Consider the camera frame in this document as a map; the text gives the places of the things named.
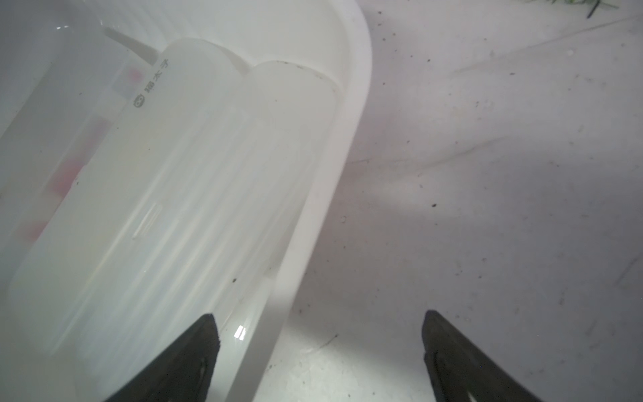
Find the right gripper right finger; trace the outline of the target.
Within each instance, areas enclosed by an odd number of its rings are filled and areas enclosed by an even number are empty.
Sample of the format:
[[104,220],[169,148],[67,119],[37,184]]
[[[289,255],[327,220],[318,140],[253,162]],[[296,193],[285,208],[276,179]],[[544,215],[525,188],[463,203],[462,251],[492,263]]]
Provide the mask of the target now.
[[421,336],[437,401],[539,401],[437,311],[425,313]]

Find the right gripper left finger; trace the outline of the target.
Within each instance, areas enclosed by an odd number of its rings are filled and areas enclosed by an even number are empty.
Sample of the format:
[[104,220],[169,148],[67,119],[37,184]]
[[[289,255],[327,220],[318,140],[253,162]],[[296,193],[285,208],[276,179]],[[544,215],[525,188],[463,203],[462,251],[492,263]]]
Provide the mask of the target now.
[[108,402],[205,402],[220,350],[212,314],[204,314]]

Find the clear pencil case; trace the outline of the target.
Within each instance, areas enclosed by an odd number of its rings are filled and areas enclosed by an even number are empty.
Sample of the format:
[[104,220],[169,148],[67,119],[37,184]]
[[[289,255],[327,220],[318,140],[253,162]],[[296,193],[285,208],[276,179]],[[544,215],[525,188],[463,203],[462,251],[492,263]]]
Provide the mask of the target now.
[[1,286],[6,287],[149,63],[108,28],[59,27],[1,58]]
[[229,319],[290,236],[341,99],[315,70],[266,62],[179,146],[75,333],[84,400],[114,395],[204,314]]
[[36,230],[8,289],[32,348],[52,355],[65,343],[102,277],[122,269],[127,244],[152,218],[152,193],[176,170],[180,142],[240,80],[221,48],[179,40],[100,125],[80,160],[68,163],[59,205]]

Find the white plastic storage box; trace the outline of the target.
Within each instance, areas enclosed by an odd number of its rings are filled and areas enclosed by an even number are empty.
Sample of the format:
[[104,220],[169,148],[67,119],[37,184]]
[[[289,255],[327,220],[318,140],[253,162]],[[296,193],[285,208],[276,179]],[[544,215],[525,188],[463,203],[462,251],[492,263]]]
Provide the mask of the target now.
[[355,1],[2,2],[2,400],[254,400],[372,64]]

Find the green artificial grass mat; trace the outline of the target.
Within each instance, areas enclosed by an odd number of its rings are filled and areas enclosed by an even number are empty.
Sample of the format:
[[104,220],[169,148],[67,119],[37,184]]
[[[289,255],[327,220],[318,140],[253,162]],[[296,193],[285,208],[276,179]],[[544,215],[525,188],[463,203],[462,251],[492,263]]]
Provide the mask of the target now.
[[586,18],[592,18],[597,10],[617,10],[619,7],[615,4],[608,3],[602,0],[543,0],[543,3],[556,4],[561,3],[568,6],[583,6],[586,7],[588,12]]

